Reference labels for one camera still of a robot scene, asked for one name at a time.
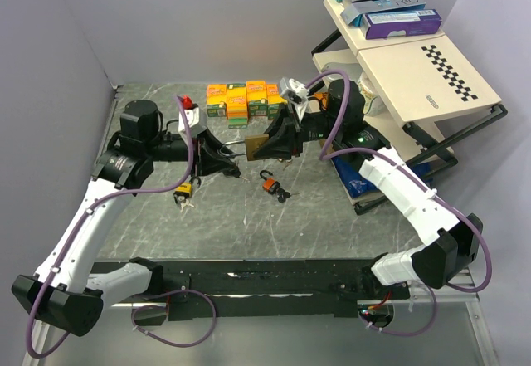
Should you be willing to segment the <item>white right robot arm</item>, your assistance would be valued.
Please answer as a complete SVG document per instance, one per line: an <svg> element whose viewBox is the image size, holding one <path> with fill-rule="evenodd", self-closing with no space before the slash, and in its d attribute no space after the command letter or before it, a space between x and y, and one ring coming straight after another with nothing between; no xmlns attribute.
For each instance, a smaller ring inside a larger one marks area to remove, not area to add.
<svg viewBox="0 0 531 366"><path fill-rule="evenodd" d="M325 105L315 112L308 110L307 85L283 78L278 92L286 102L266 130L266 142L247 157L288 160L301 153L304 143L322 139L320 158L343 157L397 208L421 240L416 248L386 253L373 261L371 272L362 279L368 296L381 298L392 285L404 281L421 281L433 289L452 286L452 279L478 251L488 251L481 221L443 201L366 122L365 99L356 82L347 76L332 81Z"/></svg>

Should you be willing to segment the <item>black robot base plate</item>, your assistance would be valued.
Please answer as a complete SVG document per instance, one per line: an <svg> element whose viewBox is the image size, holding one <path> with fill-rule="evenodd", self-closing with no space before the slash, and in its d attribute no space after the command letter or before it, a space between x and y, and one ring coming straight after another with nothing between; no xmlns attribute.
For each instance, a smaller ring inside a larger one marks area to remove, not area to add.
<svg viewBox="0 0 531 366"><path fill-rule="evenodd" d="M332 315L385 297L407 300L405 283L383 286L369 259L160 260L163 283L124 302L167 305L171 321L195 318Z"/></svg>

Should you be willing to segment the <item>silver key ring keys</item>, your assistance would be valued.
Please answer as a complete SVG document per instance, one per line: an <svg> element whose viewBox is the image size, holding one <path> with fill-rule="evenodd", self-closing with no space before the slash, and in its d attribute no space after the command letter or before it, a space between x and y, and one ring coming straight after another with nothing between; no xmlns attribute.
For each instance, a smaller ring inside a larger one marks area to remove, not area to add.
<svg viewBox="0 0 531 366"><path fill-rule="evenodd" d="M292 159L278 159L278 162L281 165L281 169L285 171L293 162Z"/></svg>

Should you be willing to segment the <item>large brass padlock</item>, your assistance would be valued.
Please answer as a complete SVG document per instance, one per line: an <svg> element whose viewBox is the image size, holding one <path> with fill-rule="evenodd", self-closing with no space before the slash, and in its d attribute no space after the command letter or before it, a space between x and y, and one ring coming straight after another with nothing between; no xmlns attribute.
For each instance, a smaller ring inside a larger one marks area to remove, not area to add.
<svg viewBox="0 0 531 366"><path fill-rule="evenodd" d="M230 144L233 147L241 145L246 150L246 155L224 155L228 158L234 159L235 157L245 156L248 161L255 161L258 158L255 156L255 152L260 148L265 142L269 140L267 134L258 134L246 136L244 139L238 139L234 141L229 141L224 144Z"/></svg>

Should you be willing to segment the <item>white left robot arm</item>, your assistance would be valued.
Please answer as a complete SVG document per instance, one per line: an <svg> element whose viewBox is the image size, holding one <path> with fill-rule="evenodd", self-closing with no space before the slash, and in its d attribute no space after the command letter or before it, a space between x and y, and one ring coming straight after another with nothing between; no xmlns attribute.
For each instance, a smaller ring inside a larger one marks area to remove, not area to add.
<svg viewBox="0 0 531 366"><path fill-rule="evenodd" d="M178 98L178 132L163 127L163 114L151 100L133 100L119 118L106 151L96 161L83 201L51 254L30 276L19 275L12 293L31 320L81 337L102 312L131 296L153 301L164 289L163 268L133 258L116 271L91 277L95 258L116 218L142 186L156 162L185 162L186 176L214 173L239 177L233 152L214 137L206 114L190 99Z"/></svg>

